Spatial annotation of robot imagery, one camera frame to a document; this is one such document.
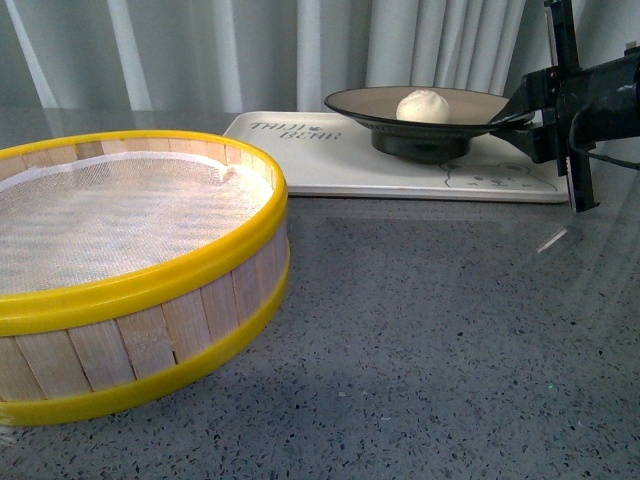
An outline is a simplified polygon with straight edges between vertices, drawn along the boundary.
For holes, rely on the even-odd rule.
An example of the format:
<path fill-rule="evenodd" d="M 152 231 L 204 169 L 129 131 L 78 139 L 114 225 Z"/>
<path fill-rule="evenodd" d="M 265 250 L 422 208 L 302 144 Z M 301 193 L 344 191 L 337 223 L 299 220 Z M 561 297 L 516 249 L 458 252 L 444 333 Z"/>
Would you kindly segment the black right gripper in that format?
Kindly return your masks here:
<path fill-rule="evenodd" d="M 570 201 L 575 211 L 584 212 L 598 205 L 591 177 L 592 159 L 639 168 L 637 161 L 594 151 L 598 142 L 639 136 L 639 46 L 631 42 L 621 58 L 583 69 L 572 3 L 546 1 L 544 6 L 551 22 L 555 69 L 524 75 L 489 125 L 500 124 L 492 135 L 516 147 L 535 164 L 564 160 L 567 150 Z M 542 110 L 542 121 L 533 121 L 534 111 L 554 104 L 556 115 L 553 110 Z"/>

